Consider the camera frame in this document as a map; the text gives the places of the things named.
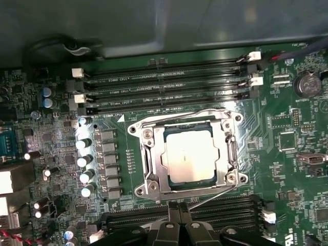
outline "cpu socket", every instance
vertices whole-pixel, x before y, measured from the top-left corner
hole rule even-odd
[[[144,172],[136,196],[160,202],[223,194],[247,183],[238,172],[235,140],[242,121],[240,113],[204,109],[130,125],[129,134],[140,141]]]

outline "capacitor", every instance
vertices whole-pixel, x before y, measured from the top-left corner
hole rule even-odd
[[[44,170],[44,175],[46,177],[50,177],[52,174],[58,173],[58,172],[59,172],[59,168],[58,167],[54,167],[54,168],[51,168],[51,169],[45,169]]]
[[[57,106],[57,102],[53,99],[50,98],[45,98],[43,100],[43,107],[47,108],[47,109],[54,109]]]
[[[80,168],[84,168],[87,164],[92,162],[93,157],[92,155],[85,155],[77,159],[76,163]]]
[[[92,122],[92,118],[90,118],[90,117],[81,117],[77,121],[81,126],[82,125],[88,125]]]
[[[78,150],[89,147],[92,144],[92,140],[89,138],[81,139],[75,143],[75,146]]]
[[[92,169],[88,169],[81,174],[80,181],[81,183],[87,183],[92,179],[93,176],[94,171]]]
[[[73,237],[72,239],[68,240],[65,246],[77,246],[77,238]]]
[[[42,199],[40,199],[39,201],[37,201],[33,207],[35,209],[40,209],[40,208],[43,208],[45,205],[47,205],[49,202],[49,197],[44,197]]]
[[[8,89],[5,87],[0,87],[0,95],[7,95],[8,94]]]
[[[83,197],[89,197],[91,195],[91,193],[94,191],[95,189],[95,185],[90,183],[87,184],[86,186],[84,186],[84,188],[81,190],[81,195]]]
[[[40,119],[41,118],[41,114],[37,111],[32,111],[31,112],[31,118],[32,119]]]
[[[293,88],[299,97],[310,98],[318,95],[321,92],[322,81],[313,72],[307,72],[295,79]]]
[[[0,103],[8,103],[9,97],[7,96],[0,96]]]
[[[49,87],[43,87],[41,90],[41,95],[44,97],[54,96],[55,92],[52,92],[52,90]]]
[[[41,153],[39,151],[31,151],[24,155],[25,160],[34,160],[40,158]]]
[[[43,206],[38,211],[35,212],[35,218],[40,219],[49,213],[49,206]]]
[[[76,227],[72,225],[69,226],[64,232],[64,239],[71,240],[76,235],[76,232],[77,232]]]

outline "green circuit board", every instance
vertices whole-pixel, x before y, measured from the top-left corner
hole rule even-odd
[[[45,196],[66,195],[66,212],[57,219],[58,231],[52,238],[54,245],[62,245],[63,233],[69,225],[78,227],[80,242],[88,241],[88,232],[81,222],[86,224],[97,221],[103,212],[131,210],[158,206],[155,201],[138,198],[134,189],[143,182],[139,140],[128,133],[128,126],[152,115],[173,114],[198,111],[204,108],[226,108],[244,116],[244,123],[238,128],[237,142],[240,171],[249,176],[249,183],[225,196],[257,194],[260,197],[275,201],[277,229],[271,234],[282,245],[304,245],[305,235],[314,234],[324,244],[328,244],[328,173],[326,164],[311,173],[303,163],[297,161],[296,154],[301,152],[326,153],[328,146],[328,81],[322,81],[322,93],[312,98],[300,98],[293,88],[293,81],[304,71],[323,72],[328,61],[323,52],[313,53],[305,58],[295,59],[292,64],[278,61],[270,64],[263,71],[264,83],[259,86],[259,96],[250,99],[206,101],[208,91],[188,89],[190,84],[179,82],[179,76],[200,74],[206,76],[213,69],[178,70],[162,74],[161,77],[175,79],[171,88],[182,90],[169,95],[186,99],[182,103],[153,107],[156,101],[154,93],[158,87],[146,83],[145,75],[138,73],[141,82],[134,82],[136,69],[149,66],[183,65],[210,62],[218,59],[234,59],[252,51],[293,51],[301,49],[305,43],[281,44],[260,47],[246,47],[221,50],[194,51],[161,55],[147,55],[92,61],[82,64],[60,65],[24,71],[20,69],[3,71],[0,75],[0,88],[6,88],[7,103],[11,107],[0,107],[7,110],[7,125],[15,132],[18,148],[10,154],[21,158],[26,150],[38,150],[42,157],[35,160],[37,181],[30,186],[32,201]],[[118,89],[109,89],[108,95],[115,95],[115,102],[108,102],[102,114],[92,116],[92,122],[84,126],[84,131],[94,138],[100,132],[110,131],[114,143],[116,164],[119,166],[120,198],[111,199],[108,191],[102,188],[99,179],[99,163],[92,168],[96,170],[93,181],[97,185],[94,194],[89,198],[82,197],[83,184],[78,177],[83,172],[76,164],[78,158],[75,142],[81,128],[78,127],[77,108],[72,108],[73,95],[67,92],[66,84],[73,80],[71,68],[83,68],[86,73],[115,72],[126,69],[130,76]],[[287,82],[279,83],[281,77],[288,75]],[[134,95],[142,87],[142,76],[145,79],[143,88],[147,91],[141,97]],[[93,78],[85,76],[83,81],[95,84],[119,83],[114,77]],[[52,89],[52,99],[57,106],[53,109],[43,107],[40,91],[43,87]],[[212,90],[211,96],[221,95],[221,91]],[[189,103],[188,98],[199,98]],[[39,114],[35,119],[31,113]],[[24,129],[32,129],[32,136],[24,136]],[[97,148],[91,150],[97,155]],[[60,172],[50,181],[42,179],[42,169],[59,167]],[[203,197],[186,199],[199,201]],[[35,233],[47,221],[32,219]]]

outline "connector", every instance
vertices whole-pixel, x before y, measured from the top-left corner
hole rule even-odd
[[[103,230],[100,230],[100,231],[98,231],[97,233],[92,234],[92,235],[90,236],[90,243],[96,242],[96,241],[98,241],[99,239],[102,239],[103,237],[104,237],[104,231],[103,231]]]
[[[72,68],[72,76],[73,78],[83,78],[84,77],[83,68]]]
[[[297,160],[308,165],[320,165],[327,161],[327,155],[321,153],[299,153]]]
[[[266,210],[262,210],[262,217],[263,219],[270,223],[270,224],[275,224],[276,223],[276,213],[274,212],[269,212],[269,211],[266,211]]]

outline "metal socket frame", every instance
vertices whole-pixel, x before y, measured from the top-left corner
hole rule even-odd
[[[192,119],[188,123],[168,124],[168,121]],[[144,183],[135,188],[140,198],[161,200],[182,199],[205,195],[218,195],[248,182],[248,177],[238,171],[235,129],[243,122],[243,115],[226,109],[204,109],[198,112],[150,116],[128,127],[130,135],[138,137],[144,172]],[[215,161],[217,180],[214,186],[174,191],[169,186],[168,170],[162,165],[165,152],[164,131],[167,127],[209,123],[213,143],[219,151]]]

